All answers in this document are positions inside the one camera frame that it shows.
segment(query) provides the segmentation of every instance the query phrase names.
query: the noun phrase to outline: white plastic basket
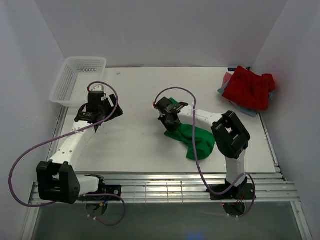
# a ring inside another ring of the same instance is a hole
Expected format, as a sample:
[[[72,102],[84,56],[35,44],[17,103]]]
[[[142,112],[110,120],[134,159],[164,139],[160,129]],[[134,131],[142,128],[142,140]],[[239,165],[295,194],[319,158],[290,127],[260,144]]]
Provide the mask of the white plastic basket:
[[[49,99],[65,107],[80,107],[88,100],[87,86],[101,81],[107,60],[103,57],[74,56],[67,58],[54,83]]]

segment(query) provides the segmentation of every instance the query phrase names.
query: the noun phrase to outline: white wall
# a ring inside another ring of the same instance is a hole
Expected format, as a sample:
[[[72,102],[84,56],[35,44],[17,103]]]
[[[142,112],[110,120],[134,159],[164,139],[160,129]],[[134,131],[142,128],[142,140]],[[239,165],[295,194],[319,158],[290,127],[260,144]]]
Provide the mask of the white wall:
[[[35,0],[66,57],[251,66],[287,0]]]
[[[64,56],[33,0],[0,1],[0,45],[0,239],[15,240],[27,208],[10,194],[9,171],[25,150],[53,137],[61,107],[49,102],[49,92]],[[23,201],[48,150],[30,153],[14,172],[14,189]]]
[[[253,65],[277,94],[264,114],[280,167],[296,183],[313,239],[320,239],[320,3],[289,0]]]

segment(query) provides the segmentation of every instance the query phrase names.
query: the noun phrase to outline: white table surface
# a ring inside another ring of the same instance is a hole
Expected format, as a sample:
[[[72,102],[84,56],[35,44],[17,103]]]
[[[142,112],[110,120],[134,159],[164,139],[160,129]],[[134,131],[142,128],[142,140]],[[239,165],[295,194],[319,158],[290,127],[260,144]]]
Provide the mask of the white table surface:
[[[179,86],[197,98],[197,109],[211,113],[236,112],[251,135],[245,156],[248,173],[274,173],[274,162],[259,116],[239,112],[220,96],[225,67],[107,68],[103,81],[119,95],[124,114],[104,123],[91,138],[75,166],[76,172],[89,173],[197,173],[194,160],[186,158],[187,148],[164,136],[166,131],[153,108],[156,95],[165,88]],[[193,105],[192,97],[181,90],[170,90],[163,97]],[[78,109],[69,108],[62,134],[70,132]],[[225,173],[225,157],[217,145],[200,161],[205,173]]]

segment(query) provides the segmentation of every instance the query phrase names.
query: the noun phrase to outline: blue cloth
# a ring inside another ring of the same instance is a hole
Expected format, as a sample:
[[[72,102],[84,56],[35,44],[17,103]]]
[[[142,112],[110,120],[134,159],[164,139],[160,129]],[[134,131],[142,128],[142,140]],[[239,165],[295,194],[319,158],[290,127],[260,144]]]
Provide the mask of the blue cloth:
[[[229,84],[229,81],[227,81],[225,85],[223,85],[220,89],[218,89],[218,93],[220,93],[221,95],[224,94],[225,89],[226,89],[226,87],[227,87],[228,84]],[[235,105],[235,107],[236,107],[237,109],[239,109],[241,112],[243,112],[243,113],[245,113],[245,114],[247,114],[247,115],[249,115],[249,116],[251,116],[251,117],[253,117],[253,118],[254,118],[255,116],[257,116],[258,113],[259,113],[259,111],[257,111],[257,110],[251,110],[251,109],[248,109],[248,108],[239,106],[238,104],[236,104],[236,103],[234,103],[234,102],[232,102],[232,104]]]

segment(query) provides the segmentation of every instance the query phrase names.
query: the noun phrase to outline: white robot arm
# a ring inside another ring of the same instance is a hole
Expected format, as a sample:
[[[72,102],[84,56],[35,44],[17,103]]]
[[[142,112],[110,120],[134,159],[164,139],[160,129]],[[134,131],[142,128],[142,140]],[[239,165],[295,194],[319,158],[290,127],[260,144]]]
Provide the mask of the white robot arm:
[[[102,85],[98,85],[90,91],[88,103],[79,109],[74,119],[71,131],[75,134],[65,139],[49,161],[41,161],[38,164],[36,173],[41,199],[73,204],[79,196],[84,194],[105,193],[103,178],[97,175],[77,176],[74,169],[83,148],[96,133],[99,125],[79,130],[102,121],[114,110],[116,97],[114,95],[109,97],[113,106],[110,104]],[[108,121],[122,114],[123,111],[118,105]]]
[[[155,104],[161,120],[169,132],[179,129],[181,124],[193,124],[193,108],[184,102],[173,104],[163,97]],[[213,133],[220,152],[225,156],[226,185],[231,185],[240,174],[245,173],[245,154],[250,140],[250,134],[237,115],[228,111],[224,114],[195,110],[195,125]],[[247,183],[243,175],[234,185],[242,187]]]

